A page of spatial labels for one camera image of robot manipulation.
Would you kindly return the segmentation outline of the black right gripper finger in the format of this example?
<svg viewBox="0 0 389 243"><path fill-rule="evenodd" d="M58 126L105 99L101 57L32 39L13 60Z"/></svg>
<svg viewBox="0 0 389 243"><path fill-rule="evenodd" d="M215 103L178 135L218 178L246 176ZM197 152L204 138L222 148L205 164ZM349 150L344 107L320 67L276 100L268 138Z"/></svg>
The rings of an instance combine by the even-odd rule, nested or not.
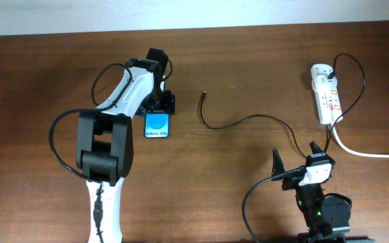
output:
<svg viewBox="0 0 389 243"><path fill-rule="evenodd" d="M276 147L273 147L273 165L271 170L271 177L273 181L281 180L281 175L285 173L284 164L281 159L281 156Z"/></svg>
<svg viewBox="0 0 389 243"><path fill-rule="evenodd" d="M335 160L327 155L314 141L309 144L312 154L309 155L309 165L335 165Z"/></svg>

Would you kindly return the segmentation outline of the blue Galaxy smartphone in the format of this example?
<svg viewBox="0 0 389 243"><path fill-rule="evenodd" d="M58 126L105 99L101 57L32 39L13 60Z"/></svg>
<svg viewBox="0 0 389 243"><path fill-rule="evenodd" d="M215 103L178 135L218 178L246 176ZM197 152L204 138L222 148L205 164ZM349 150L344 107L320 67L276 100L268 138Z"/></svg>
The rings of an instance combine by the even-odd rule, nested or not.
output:
<svg viewBox="0 0 389 243"><path fill-rule="evenodd" d="M146 114L145 137L167 138L170 133L170 116L166 113Z"/></svg>

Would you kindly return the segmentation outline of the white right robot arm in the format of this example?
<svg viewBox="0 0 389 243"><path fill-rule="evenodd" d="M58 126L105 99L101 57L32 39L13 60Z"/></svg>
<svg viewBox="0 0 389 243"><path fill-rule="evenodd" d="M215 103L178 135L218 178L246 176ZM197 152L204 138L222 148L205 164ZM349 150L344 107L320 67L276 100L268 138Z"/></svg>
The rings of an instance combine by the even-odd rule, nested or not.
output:
<svg viewBox="0 0 389 243"><path fill-rule="evenodd" d="M307 232L297 236L299 242L345 242L350 231L352 201L337 193L324 193L322 184L332 177L336 164L315 142L305 164L286 171L276 148L273 149L272 180L281 181L283 191L296 192L296 204L304 216Z"/></svg>

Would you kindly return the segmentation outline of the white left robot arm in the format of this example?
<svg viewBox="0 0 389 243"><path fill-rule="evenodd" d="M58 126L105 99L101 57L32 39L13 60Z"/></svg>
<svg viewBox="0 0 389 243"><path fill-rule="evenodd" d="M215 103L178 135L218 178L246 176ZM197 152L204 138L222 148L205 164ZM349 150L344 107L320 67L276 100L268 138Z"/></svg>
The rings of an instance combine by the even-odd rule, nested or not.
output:
<svg viewBox="0 0 389 243"><path fill-rule="evenodd" d="M168 126L175 96L165 89L172 65L162 49L149 49L142 59L123 64L120 83L95 111L78 118L76 165L87 177L90 200L89 242L123 242L121 193L134 158L132 119L163 116Z"/></svg>

